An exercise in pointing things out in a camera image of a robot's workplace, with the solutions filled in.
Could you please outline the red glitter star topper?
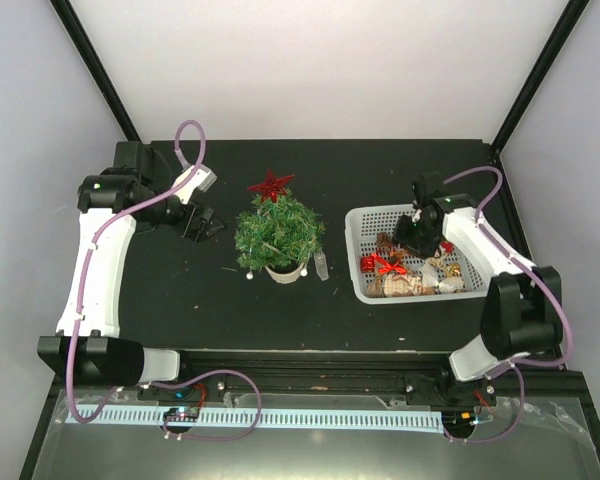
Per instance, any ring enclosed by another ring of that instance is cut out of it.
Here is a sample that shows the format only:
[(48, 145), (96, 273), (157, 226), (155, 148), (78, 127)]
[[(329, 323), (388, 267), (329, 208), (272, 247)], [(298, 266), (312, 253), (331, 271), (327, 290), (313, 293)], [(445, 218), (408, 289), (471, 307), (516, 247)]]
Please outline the red glitter star topper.
[(249, 192), (260, 196), (260, 203), (267, 200), (276, 203), (279, 197), (289, 195), (288, 184), (295, 178), (295, 175), (276, 176), (272, 170), (268, 170), (264, 180), (256, 185), (247, 188)]

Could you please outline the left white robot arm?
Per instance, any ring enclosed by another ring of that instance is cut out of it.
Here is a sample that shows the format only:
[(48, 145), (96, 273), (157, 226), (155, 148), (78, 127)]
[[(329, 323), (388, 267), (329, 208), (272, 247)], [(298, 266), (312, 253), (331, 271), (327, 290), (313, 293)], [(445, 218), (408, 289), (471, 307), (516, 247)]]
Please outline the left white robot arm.
[(120, 336), (119, 297), (125, 259), (139, 225), (169, 226), (201, 242), (225, 222), (199, 202), (216, 181), (140, 142), (120, 142), (113, 166), (78, 189), (79, 251), (69, 297), (52, 336), (38, 340), (39, 358), (79, 385), (127, 387), (159, 382), (173, 399), (194, 388), (193, 372), (173, 349), (149, 348)]

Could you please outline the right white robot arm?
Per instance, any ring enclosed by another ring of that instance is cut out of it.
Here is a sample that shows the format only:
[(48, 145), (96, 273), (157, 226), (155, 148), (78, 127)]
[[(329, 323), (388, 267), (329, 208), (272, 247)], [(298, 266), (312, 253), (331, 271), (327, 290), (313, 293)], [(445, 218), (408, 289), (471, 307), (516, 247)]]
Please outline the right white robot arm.
[(412, 184), (415, 212), (392, 235), (411, 254), (429, 259), (450, 242), (488, 286), (480, 332), (449, 356), (450, 368), (434, 379), (437, 396), (456, 403), (471, 381), (495, 378), (517, 365), (558, 367), (568, 361), (573, 333), (561, 301), (561, 278), (509, 245), (483, 214), (484, 201), (451, 194), (438, 172)]

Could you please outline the small green christmas tree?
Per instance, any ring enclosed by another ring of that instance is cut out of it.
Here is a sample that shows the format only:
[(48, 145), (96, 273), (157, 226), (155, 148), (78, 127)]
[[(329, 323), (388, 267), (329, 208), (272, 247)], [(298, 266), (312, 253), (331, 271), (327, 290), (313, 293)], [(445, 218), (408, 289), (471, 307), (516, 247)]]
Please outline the small green christmas tree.
[(308, 275), (308, 264), (322, 251), (325, 225), (319, 214), (291, 195), (275, 201), (257, 194), (252, 208), (237, 217), (237, 263), (246, 278), (264, 271), (281, 285)]

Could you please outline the white perforated plastic basket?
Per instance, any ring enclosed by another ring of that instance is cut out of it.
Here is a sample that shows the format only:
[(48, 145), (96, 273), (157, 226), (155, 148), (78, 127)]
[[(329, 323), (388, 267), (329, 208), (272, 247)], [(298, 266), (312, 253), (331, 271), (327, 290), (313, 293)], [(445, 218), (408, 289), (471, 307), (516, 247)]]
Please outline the white perforated plastic basket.
[(404, 204), (355, 208), (347, 213), (345, 217), (345, 242), (350, 278), (356, 297), (361, 302), (369, 305), (392, 305), (485, 297), (488, 290), (486, 278), (479, 273), (457, 246), (454, 246), (455, 251), (453, 253), (442, 253), (436, 261), (425, 261), (410, 254), (404, 256), (402, 261), (408, 269), (408, 275), (420, 277), (419, 269), (424, 264), (430, 264), (442, 278), (446, 276), (444, 272), (446, 265), (459, 263), (462, 267), (461, 277), (465, 282), (465, 290), (463, 292), (447, 295), (422, 294), (420, 296), (393, 298), (370, 298), (366, 296), (367, 286), (377, 275), (374, 272), (362, 273), (360, 271), (360, 258), (377, 253), (388, 259), (389, 251), (379, 249), (376, 245), (377, 234), (379, 232), (392, 232), (402, 215), (411, 216), (414, 211), (415, 209), (412, 205)]

